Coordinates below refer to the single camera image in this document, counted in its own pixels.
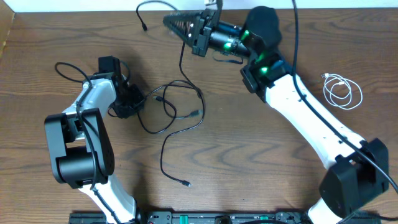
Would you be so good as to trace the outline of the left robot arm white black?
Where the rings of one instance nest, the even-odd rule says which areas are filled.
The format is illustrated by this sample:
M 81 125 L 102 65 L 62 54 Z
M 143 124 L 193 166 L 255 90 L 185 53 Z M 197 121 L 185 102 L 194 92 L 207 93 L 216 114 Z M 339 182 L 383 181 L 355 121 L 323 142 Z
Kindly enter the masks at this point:
M 115 158 L 103 118 L 110 108 L 117 116 L 137 113 L 141 90 L 115 78 L 84 80 L 81 93 L 63 112 L 44 121 L 55 180 L 87 195 L 106 223 L 145 223 L 147 217 L 114 173 Z

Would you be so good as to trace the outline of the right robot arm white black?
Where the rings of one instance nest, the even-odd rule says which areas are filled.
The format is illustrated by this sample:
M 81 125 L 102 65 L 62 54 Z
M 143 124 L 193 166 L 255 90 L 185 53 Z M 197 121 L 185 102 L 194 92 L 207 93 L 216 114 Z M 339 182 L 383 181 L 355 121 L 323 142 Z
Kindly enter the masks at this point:
M 389 153 L 379 139 L 367 141 L 336 119 L 307 89 L 278 46 L 279 18 L 271 7 L 251 9 L 243 26 L 220 20 L 219 9 L 176 12 L 164 17 L 195 55 L 208 49 L 245 58 L 241 69 L 249 92 L 284 116 L 308 141 L 326 175 L 319 201 L 307 211 L 309 223 L 379 223 L 363 206 L 392 184 Z

